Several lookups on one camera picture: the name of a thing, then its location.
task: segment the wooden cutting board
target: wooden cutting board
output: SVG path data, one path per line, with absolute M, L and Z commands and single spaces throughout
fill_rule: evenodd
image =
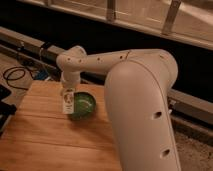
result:
M 93 116 L 62 114 L 61 85 L 34 81 L 0 139 L 0 170 L 120 171 L 103 86 L 80 84 L 97 102 Z

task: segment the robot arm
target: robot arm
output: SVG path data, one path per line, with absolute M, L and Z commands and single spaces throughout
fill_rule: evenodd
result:
M 57 58 L 64 87 L 80 81 L 80 71 L 107 74 L 105 103 L 123 170 L 180 171 L 167 106 L 177 64 L 159 49 L 89 55 L 76 46 Z

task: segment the black cable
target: black cable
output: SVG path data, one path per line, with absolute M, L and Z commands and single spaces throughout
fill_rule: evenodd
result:
M 26 67 L 11 67 L 11 68 L 4 71 L 3 78 L 5 79 L 7 85 L 12 87 L 12 88 L 21 89 L 21 90 L 28 90 L 28 88 L 18 87 L 18 86 L 14 86 L 14 85 L 10 84 L 10 81 L 17 81 L 17 80 L 23 78 L 26 75 L 26 71 L 28 71 L 30 73 L 31 77 L 33 78 L 32 73 L 29 70 L 27 70 Z M 22 75 L 17 76 L 15 78 L 11 77 L 16 72 L 22 72 Z
M 17 49 L 16 59 L 21 64 L 20 56 L 19 56 L 20 51 L 21 51 L 21 48 Z M 5 81 L 6 81 L 6 83 L 9 87 L 12 87 L 12 88 L 15 88 L 15 89 L 21 89 L 21 90 L 28 90 L 28 88 L 18 87 L 18 86 L 14 86 L 14 85 L 10 84 L 10 81 L 17 81 L 19 79 L 22 79 L 26 75 L 26 71 L 29 72 L 31 78 L 33 79 L 33 72 L 35 72 L 37 70 L 31 70 L 27 66 L 11 67 L 9 69 L 6 69 L 3 72 L 3 78 L 5 79 Z M 14 75 L 14 73 L 16 73 L 16 72 L 22 72 L 22 75 L 15 77 L 15 78 L 12 77 L 12 75 Z

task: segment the floor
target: floor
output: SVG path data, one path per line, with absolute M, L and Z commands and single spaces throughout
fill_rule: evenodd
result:
M 2 77 L 4 70 L 19 66 L 19 63 L 4 54 L 0 53 L 0 84 L 8 87 Z M 14 82 L 15 85 L 29 87 L 32 79 L 29 74 L 19 81 Z M 17 107 L 21 103 L 26 91 L 9 88 L 12 94 L 7 97 L 4 102 L 15 104 Z M 196 139 L 190 138 L 184 133 L 175 131 L 175 139 L 179 152 L 180 163 L 183 171 L 213 171 L 213 146 L 202 143 Z

